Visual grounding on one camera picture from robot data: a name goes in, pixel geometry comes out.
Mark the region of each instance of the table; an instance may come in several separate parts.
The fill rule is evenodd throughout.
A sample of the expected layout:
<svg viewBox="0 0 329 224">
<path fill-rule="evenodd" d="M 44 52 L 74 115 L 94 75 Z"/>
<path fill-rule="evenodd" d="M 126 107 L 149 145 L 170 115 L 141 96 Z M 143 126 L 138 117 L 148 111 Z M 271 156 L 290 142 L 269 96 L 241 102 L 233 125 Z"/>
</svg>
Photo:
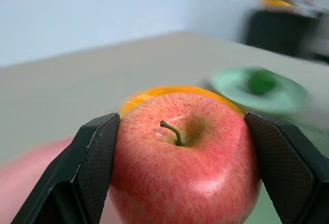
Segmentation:
<svg viewBox="0 0 329 224">
<path fill-rule="evenodd" d="M 0 164 L 34 146 L 72 136 L 92 118 L 118 111 L 134 92 L 167 84 L 204 87 L 214 71 L 254 65 L 309 89 L 313 104 L 294 115 L 329 127 L 328 66 L 176 32 L 0 69 Z M 329 154 L 328 144 L 316 146 Z M 113 214 L 109 200 L 106 208 L 111 208 L 106 214 Z M 280 223 L 264 187 L 246 223 Z"/>
</svg>

